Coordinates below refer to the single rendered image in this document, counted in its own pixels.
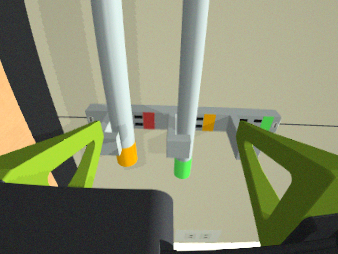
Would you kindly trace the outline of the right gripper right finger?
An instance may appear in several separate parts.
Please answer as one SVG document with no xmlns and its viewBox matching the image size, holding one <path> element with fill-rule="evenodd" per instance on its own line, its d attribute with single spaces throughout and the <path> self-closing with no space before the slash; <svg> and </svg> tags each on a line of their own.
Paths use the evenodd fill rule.
<svg viewBox="0 0 338 254">
<path fill-rule="evenodd" d="M 239 122 L 236 140 L 260 246 L 280 245 L 305 218 L 338 213 L 338 155 L 246 121 Z M 253 146 L 290 172 L 281 200 Z"/>
</svg>

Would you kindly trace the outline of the dark grey wall panel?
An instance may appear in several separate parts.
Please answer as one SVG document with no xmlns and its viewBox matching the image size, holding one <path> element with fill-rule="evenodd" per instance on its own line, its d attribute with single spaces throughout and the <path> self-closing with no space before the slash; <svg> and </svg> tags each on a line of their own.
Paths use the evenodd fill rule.
<svg viewBox="0 0 338 254">
<path fill-rule="evenodd" d="M 182 0 L 121 0 L 130 100 L 178 105 Z M 0 0 L 0 61 L 36 143 L 106 104 L 90 0 Z M 198 107 L 276 110 L 276 134 L 338 155 L 338 0 L 209 0 Z M 137 162 L 100 155 L 92 188 L 173 199 L 174 243 L 259 242 L 226 132 L 195 131 L 174 175 L 167 130 L 134 129 Z"/>
</svg>

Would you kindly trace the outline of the grey metal bar with green end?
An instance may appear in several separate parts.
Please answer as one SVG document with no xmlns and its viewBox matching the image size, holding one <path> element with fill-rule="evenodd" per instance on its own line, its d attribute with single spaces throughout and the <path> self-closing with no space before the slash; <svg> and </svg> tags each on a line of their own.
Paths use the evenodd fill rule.
<svg viewBox="0 0 338 254">
<path fill-rule="evenodd" d="M 174 175 L 190 175 L 209 0 L 183 0 L 177 134 L 191 135 L 190 158 L 175 158 Z"/>
</svg>

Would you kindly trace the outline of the grey metal bar with yellow ends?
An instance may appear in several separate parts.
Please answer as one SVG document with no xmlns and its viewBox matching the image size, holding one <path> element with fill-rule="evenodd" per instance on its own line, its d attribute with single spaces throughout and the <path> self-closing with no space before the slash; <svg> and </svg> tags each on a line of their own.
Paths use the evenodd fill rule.
<svg viewBox="0 0 338 254">
<path fill-rule="evenodd" d="M 136 163 L 121 0 L 90 0 L 98 57 L 112 132 L 118 132 L 122 151 L 118 164 Z"/>
</svg>

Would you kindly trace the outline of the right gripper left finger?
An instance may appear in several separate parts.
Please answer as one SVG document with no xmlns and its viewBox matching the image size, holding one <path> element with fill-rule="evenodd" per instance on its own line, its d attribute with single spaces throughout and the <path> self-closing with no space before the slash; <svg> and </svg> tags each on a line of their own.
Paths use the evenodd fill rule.
<svg viewBox="0 0 338 254">
<path fill-rule="evenodd" d="M 100 121 L 62 135 L 0 155 L 0 180 L 6 183 L 45 185 L 49 173 L 86 147 L 67 187 L 92 188 L 103 143 Z"/>
</svg>

